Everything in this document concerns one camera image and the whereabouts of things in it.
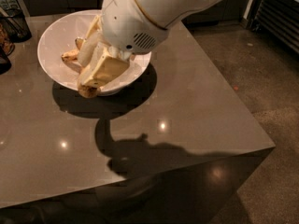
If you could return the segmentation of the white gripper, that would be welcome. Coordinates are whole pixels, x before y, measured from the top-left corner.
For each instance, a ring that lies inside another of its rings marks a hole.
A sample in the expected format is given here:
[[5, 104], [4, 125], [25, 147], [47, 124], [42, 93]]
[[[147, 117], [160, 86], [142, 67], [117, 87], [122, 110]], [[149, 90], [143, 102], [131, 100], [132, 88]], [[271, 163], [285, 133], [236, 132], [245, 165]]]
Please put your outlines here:
[[[169, 34], [137, 0], [103, 0], [101, 22], [104, 38], [111, 46], [134, 54], [151, 52]], [[93, 88], [105, 86], [130, 67], [129, 61], [109, 54], [100, 31], [85, 40], [78, 62], [85, 67], [78, 76], [78, 85]]]

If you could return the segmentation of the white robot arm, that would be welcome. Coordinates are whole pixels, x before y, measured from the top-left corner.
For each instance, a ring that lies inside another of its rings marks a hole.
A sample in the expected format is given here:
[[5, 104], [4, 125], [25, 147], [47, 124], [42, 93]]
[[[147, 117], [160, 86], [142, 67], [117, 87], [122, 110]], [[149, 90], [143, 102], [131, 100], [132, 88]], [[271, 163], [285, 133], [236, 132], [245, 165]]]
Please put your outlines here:
[[222, 0], [104, 0], [78, 54], [82, 88], [98, 89], [118, 77], [133, 55], [150, 53], [187, 16]]

